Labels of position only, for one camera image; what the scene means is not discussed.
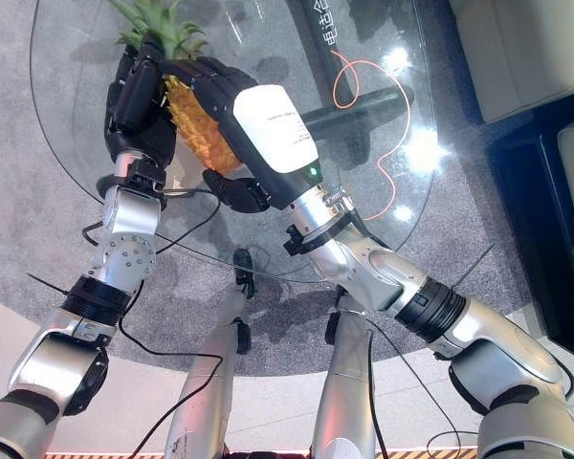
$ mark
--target robotic hand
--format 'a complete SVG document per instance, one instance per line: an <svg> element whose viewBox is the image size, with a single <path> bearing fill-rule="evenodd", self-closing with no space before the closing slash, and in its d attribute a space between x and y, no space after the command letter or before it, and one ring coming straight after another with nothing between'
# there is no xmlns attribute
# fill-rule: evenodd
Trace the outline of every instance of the robotic hand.
<svg viewBox="0 0 574 459"><path fill-rule="evenodd" d="M478 457L574 458L574 416L553 356L508 319L385 247L365 229L342 189L327 193L315 144L282 87L255 85L214 59L180 63L175 74L219 122L269 203L290 212L294 225L285 249L309 256L319 274L344 287L364 311L395 317L437 358L451 361L454 387L484 415ZM326 382L313 456L326 457L328 445L336 451L334 440L341 437L365 457L369 429L352 428L349 435L348 427L320 427L323 407L340 403L331 386ZM358 397L345 410L365 411ZM334 416L340 417L336 410Z"/></svg>

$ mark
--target wire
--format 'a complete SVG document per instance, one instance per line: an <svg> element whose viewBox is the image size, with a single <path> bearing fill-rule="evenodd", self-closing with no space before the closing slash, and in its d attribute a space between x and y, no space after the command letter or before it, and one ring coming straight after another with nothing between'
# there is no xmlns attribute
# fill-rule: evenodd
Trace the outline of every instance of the wire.
<svg viewBox="0 0 574 459"><path fill-rule="evenodd" d="M341 70L338 72L338 74L336 75L336 78L334 79L334 88L332 90L332 99L334 100L334 105L336 105L336 107L341 108L341 109L349 108L350 106L352 106L357 101L357 99L360 95L360 83L359 83L359 78L357 77L357 71L353 67L354 65L369 65L369 66L374 67L375 69L383 72L385 74L385 76L390 78L393 81L393 83L398 87L398 89L402 93L402 96L404 97L404 103L406 104L407 120L406 120L406 126L404 128L404 133L402 134L402 137L395 144L395 146L393 148L391 148L387 153L382 155L376 161L377 167L383 173L383 175L385 175L386 179L391 184L391 197L389 198L389 201L386 204L386 206L380 212L364 218L364 220L366 220L366 221L375 220L375 219L381 217L382 215L384 215L391 208L391 206L393 205L393 202L395 201L395 195L397 192L397 188L396 188L395 182L393 181L393 178L383 168L382 161L385 158L389 157L391 154L393 154L398 148L400 148L400 146L402 146L402 143L404 143L406 136L408 135L408 130L410 129L410 103L408 102L408 96L406 94L406 91L404 90L404 88L402 87L400 82L397 80L397 78L395 76L393 76L392 74L390 74L386 69L381 67L376 62L371 62L369 60L360 60L360 59L359 60L348 60L346 57L344 57L343 55L341 55L340 53L338 53L334 50L331 50L330 53L337 56L342 62L344 62L344 66L342 66ZM355 76L355 95L353 96L353 99L349 103L340 104L336 99L336 90L338 88L338 82L339 82L340 78L342 77L342 75L344 74L344 72L346 72L346 69L351 70L351 72Z"/></svg>
<svg viewBox="0 0 574 459"><path fill-rule="evenodd" d="M449 435L450 433L454 433L455 435L459 435L460 433L464 433L467 435L478 435L478 432L474 432L473 430L445 430L444 432L440 432L440 433L436 433L433 437L431 437L428 442L425 445L425 449L428 452L428 455L431 456L430 454L430 446L431 443L436 439L436 438L440 438L444 435ZM459 457L459 454L461 453L461 449L459 450L459 452L457 453L457 455L455 457Z"/></svg>
<svg viewBox="0 0 574 459"><path fill-rule="evenodd" d="M91 230L97 230L98 228L100 228L102 226L102 221L100 220L99 222L94 223L93 225L90 225L89 227L85 227L83 228L80 233L83 235L83 237L85 238L85 240L87 242L89 242L92 246L97 247L98 246L98 242L94 239L92 239L90 237L90 235L88 234L89 231Z"/></svg>
<svg viewBox="0 0 574 459"><path fill-rule="evenodd" d="M568 400L572 395L574 395L574 375L569 370L569 368L563 364L562 361L560 361L555 356L553 356L553 359L555 359L557 365L565 372L567 378L570 380L570 387L567 389L567 392L565 392L565 399Z"/></svg>
<svg viewBox="0 0 574 459"><path fill-rule="evenodd" d="M127 306L127 308L125 309L125 312L123 313L123 316L120 317L119 321L118 321L118 326L119 326L119 330L123 333L123 335L128 338L129 340L131 340L132 342L134 342L137 346L139 346L141 349L143 349L145 352L152 354L154 356L184 356L184 357L209 357L209 358L213 358L213 359L217 359L217 364L214 365L214 367L212 368L212 371L210 372L209 376L206 378L206 380L195 390L192 390L191 392L189 392L185 397L183 397L181 400L179 400L176 404L174 404L173 406L171 406L168 411L166 411L161 417L160 419L157 420L157 422L151 427L151 429L145 434L145 436L143 437L143 439L141 440L141 442L138 444L138 446L134 449L134 451L132 452L132 454L130 454L128 456L127 459L134 459L134 457L141 451L141 449L143 449L144 445L146 444L146 442L149 440L149 438L151 438L151 435L153 435L153 433L155 433L155 430L158 429L158 427L166 420L166 418L168 416L170 416L179 406L181 406L182 404L184 404L187 400L191 399L191 397L193 397L194 395L200 393L201 391L203 391L207 385L209 385L210 381L212 381L212 378L214 377L215 373L217 372L217 369L219 368L219 366L221 365L221 363L223 362L223 357L215 355L215 354L203 354L203 353L199 353L199 352L161 352L161 351L155 351L153 349L148 348L147 346L145 346L144 344L142 344L138 339L135 339L134 337L132 337L129 333L127 333L124 329L123 329L123 317L125 317L125 315L127 315L127 313L129 313L131 311L131 309L134 307L134 305L136 304L136 301L138 300L139 296L141 295L141 292L143 291L143 286L144 286L144 281L141 281L141 285L138 288L138 291L136 292L136 294L134 295L134 297L132 298L132 301L130 302L130 304Z"/></svg>
<svg viewBox="0 0 574 459"><path fill-rule="evenodd" d="M447 412L442 408L442 406L440 406L440 403L436 401L435 397L433 395L431 395L430 390L428 389L428 387L425 385L425 383L421 380L421 378L419 377L419 375L417 374L416 371L414 371L414 368L412 368L412 366L410 365L410 363L408 363L408 361L406 360L406 358L404 357L404 355L400 352L400 350L398 349L398 347L393 343L393 341L389 338L389 336L385 333L385 331L383 331L383 329L378 326L375 322L373 322L372 320L370 320L369 318L366 319L366 321L368 323L370 323L374 328L376 328L381 335L383 335L383 337L386 339L386 341L389 343L389 345L393 348L393 350L398 354L398 356L400 356L400 359L402 359L402 361L404 362L404 364L408 367L408 370L410 370L410 373L412 373L412 375L417 379L417 381L419 382L419 384L421 384L421 387L423 387L423 389L428 393L428 395L430 396L431 400L433 401L433 403L438 407L438 409L440 410L440 412L442 413L442 415L445 417L445 419L448 421L449 425L451 426L451 428L453 430L450 430L450 432L455 434L455 437L457 438L457 444L458 444L458 450L456 452L456 455L453 456L453 459L456 459L457 457L459 457L459 454L461 454L461 438L459 437L459 430L457 430L457 428L455 427L455 424L453 423L453 421L451 420L451 418L449 417L449 415L447 414ZM437 456L434 454L431 454L430 451L430 443L431 441L435 440L436 437L432 437L431 440L428 441L427 444L427 453L428 455L433 458L433 459L437 459Z"/></svg>
<svg viewBox="0 0 574 459"><path fill-rule="evenodd" d="M165 195L165 197L168 199L188 198L188 197L191 197L192 195L194 195L195 193L206 193L206 194L212 194L213 196L216 196L212 191L210 191L209 189L205 189L205 188L173 188L173 189L163 189L162 192Z"/></svg>
<svg viewBox="0 0 574 459"><path fill-rule="evenodd" d="M162 247L161 249L159 249L157 251L157 254L159 255L160 253L162 253L163 251L167 251L168 249L170 249L171 247L173 247L174 245L178 244L179 242L181 242L184 238L186 238L187 236L189 236L191 233L193 233L194 231L196 231L198 228L202 227L203 225L205 225L207 222L210 221L210 219L212 219L212 217L214 217L217 212L219 211L219 209L221 208L221 200L214 195L214 193L211 193L216 199L217 199L217 206L214 208L214 210L210 213L210 215L205 218L204 220L202 220L200 223L198 223L196 226L194 226L191 229L188 229L186 232L184 232L183 234L181 234L179 237L177 237L174 241L172 241L170 244L168 244L167 246Z"/></svg>
<svg viewBox="0 0 574 459"><path fill-rule="evenodd" d="M370 339L367 345L367 398L370 403L370 413L372 414L372 424L374 425L374 431L376 432L376 439L379 441L379 447L381 447L381 453L383 454L383 459L389 459L389 455L386 452L385 440L383 439L383 432L379 426L379 421L376 417L376 407L374 404L374 376L372 374L372 341L374 340L374 332L370 332Z"/></svg>
<svg viewBox="0 0 574 459"><path fill-rule="evenodd" d="M464 273L461 275L461 277L459 277L459 278L457 279L457 281L456 281L454 284L452 284L451 290L453 290L455 287L457 287L459 284L461 284L461 282L463 282L464 280L466 280L466 277L468 277L468 276L470 275L470 273L476 268L476 266L478 266L478 263L480 263L480 262L483 260L483 258L484 258L485 256L487 256L487 253L489 253L489 252L491 251L491 249L492 249L495 245L496 245L496 243L494 242L491 246L489 246L489 247L475 260L475 262L474 262L472 265L470 265L470 268L468 268L468 269L466 270L466 272L464 272Z"/></svg>
<svg viewBox="0 0 574 459"><path fill-rule="evenodd" d="M30 273L26 273L29 277L31 277L34 280L37 280L38 282L40 282L43 285L46 285L47 287L49 287L50 289L54 289L56 292L60 292L62 295L67 295L70 292L68 292L67 290L64 289L60 289L59 287L55 286L54 284L52 284L51 282L47 282L46 280L41 279L40 277L36 277L34 274L30 274Z"/></svg>

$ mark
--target silver metal cylinder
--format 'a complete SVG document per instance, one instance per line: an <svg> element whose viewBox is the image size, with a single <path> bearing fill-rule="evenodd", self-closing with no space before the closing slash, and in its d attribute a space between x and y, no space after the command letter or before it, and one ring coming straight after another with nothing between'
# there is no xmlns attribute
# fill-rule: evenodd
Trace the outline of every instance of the silver metal cylinder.
<svg viewBox="0 0 574 459"><path fill-rule="evenodd" d="M294 224L302 236L315 232L338 216L339 208L328 206L323 199L326 195L323 185L317 185L290 204Z"/></svg>
<svg viewBox="0 0 574 459"><path fill-rule="evenodd" d="M339 309L361 311L350 296ZM368 397L369 333L357 312L341 312L311 446L315 459L372 458L375 434Z"/></svg>
<svg viewBox="0 0 574 459"><path fill-rule="evenodd" d="M223 456L238 345L238 326L233 321L243 317L244 305L244 296L233 292L220 307L218 325L207 336L201 352L221 356L223 362L205 389L175 411L166 441L166 459L219 459ZM180 399L204 384L216 364L217 359L212 357L196 358Z"/></svg>

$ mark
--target black connector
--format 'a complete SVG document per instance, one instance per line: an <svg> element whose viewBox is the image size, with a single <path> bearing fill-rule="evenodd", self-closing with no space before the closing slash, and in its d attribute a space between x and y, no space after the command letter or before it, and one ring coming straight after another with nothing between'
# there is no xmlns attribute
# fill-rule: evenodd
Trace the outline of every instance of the black connector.
<svg viewBox="0 0 574 459"><path fill-rule="evenodd" d="M426 342L432 342L451 328L465 305L464 296L428 277L395 318Z"/></svg>
<svg viewBox="0 0 574 459"><path fill-rule="evenodd" d="M131 296L92 277L81 276L62 308L95 322L115 326Z"/></svg>

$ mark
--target glass table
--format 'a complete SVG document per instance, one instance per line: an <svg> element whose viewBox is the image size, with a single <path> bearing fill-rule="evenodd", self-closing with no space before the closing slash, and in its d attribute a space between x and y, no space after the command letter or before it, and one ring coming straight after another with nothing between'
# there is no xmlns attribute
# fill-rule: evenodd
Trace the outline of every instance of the glass table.
<svg viewBox="0 0 574 459"><path fill-rule="evenodd" d="M286 88L316 141L326 187L344 186L363 217L376 216L368 227L401 247L442 155L414 2L187 0L179 8L179 17L204 29L204 55ZM38 118L56 159L99 201L96 181L113 170L102 135L106 89L122 52L115 43L127 29L104 0L37 3L31 75ZM167 186L204 186L201 171L178 141ZM242 166L234 175L249 171ZM214 206L203 194L170 200L160 236L175 239ZM291 223L286 211L222 207L180 244L226 263L245 247L260 272L319 282L305 257L282 248Z"/></svg>

